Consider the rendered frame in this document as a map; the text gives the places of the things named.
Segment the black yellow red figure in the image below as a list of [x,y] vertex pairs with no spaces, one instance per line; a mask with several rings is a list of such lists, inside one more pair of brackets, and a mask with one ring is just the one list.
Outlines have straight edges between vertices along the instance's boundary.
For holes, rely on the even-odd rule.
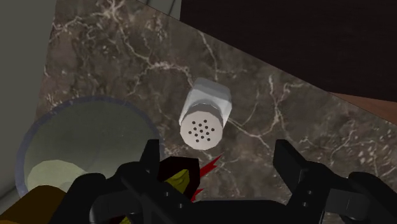
[[220,157],[219,155],[202,167],[197,158],[168,157],[160,162],[157,180],[170,184],[195,202],[196,196],[203,190],[199,188],[201,178],[216,168],[215,163]]

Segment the grey bowl with blue rim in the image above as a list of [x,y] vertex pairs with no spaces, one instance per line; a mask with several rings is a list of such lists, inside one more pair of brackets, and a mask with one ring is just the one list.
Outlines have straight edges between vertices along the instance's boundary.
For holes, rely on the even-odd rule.
[[68,191],[82,174],[111,177],[140,159],[147,140],[160,134],[146,113],[110,97],[68,100],[45,113],[25,134],[17,153],[15,185],[23,197],[50,185]]

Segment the brown rounded object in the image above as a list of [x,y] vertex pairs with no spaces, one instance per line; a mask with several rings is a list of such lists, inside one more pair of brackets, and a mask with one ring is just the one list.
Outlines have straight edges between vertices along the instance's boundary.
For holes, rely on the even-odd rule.
[[0,215],[0,224],[48,224],[65,194],[54,186],[37,186]]

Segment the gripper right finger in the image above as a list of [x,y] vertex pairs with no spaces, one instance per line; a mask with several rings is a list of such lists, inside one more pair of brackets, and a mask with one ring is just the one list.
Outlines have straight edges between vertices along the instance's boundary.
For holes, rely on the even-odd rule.
[[324,164],[306,160],[287,140],[275,142],[273,166],[289,188],[290,217],[323,224],[325,213],[344,224],[397,224],[397,192],[367,172],[343,178]]

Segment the white salt shaker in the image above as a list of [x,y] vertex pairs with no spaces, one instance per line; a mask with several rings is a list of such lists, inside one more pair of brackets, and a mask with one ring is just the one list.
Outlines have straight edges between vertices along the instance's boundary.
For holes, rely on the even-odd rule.
[[217,146],[231,111],[232,96],[228,87],[197,78],[179,117],[183,141],[195,150],[209,150]]

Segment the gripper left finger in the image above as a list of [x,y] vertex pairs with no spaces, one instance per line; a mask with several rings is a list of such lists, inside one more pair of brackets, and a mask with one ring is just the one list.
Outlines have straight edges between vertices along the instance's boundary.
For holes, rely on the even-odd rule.
[[74,180],[50,224],[190,224],[190,199],[157,180],[160,143],[147,141],[137,162],[122,164],[110,178],[88,173]]

